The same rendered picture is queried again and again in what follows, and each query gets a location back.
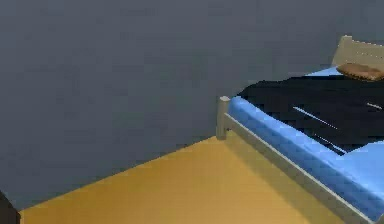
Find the blue bed with wooden frame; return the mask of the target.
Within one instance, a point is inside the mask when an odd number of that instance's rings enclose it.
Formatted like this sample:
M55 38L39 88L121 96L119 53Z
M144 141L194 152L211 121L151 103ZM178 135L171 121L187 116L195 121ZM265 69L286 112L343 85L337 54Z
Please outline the blue bed with wooden frame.
M384 71L384 45L340 38L330 68L357 63ZM384 224L384 141L339 155L236 94L218 100L216 136L234 131L332 209L345 224Z

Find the black blanket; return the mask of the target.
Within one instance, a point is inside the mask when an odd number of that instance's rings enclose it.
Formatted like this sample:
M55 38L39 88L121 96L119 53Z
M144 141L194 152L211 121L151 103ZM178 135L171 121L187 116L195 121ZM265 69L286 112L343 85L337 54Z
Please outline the black blanket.
M384 80L291 77L257 82L238 96L339 155L384 141Z

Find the dark round object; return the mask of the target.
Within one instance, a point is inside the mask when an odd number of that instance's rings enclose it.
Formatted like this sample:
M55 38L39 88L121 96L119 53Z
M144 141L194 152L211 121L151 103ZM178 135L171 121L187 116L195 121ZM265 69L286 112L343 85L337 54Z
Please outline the dark round object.
M20 214L1 191L0 224L20 224Z

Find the brown pillow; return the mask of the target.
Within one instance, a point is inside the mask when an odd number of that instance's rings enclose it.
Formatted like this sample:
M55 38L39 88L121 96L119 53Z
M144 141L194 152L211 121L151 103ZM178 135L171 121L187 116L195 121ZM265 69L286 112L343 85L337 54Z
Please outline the brown pillow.
M364 81L384 79L384 71L357 63L346 63L338 66L336 70L345 76Z

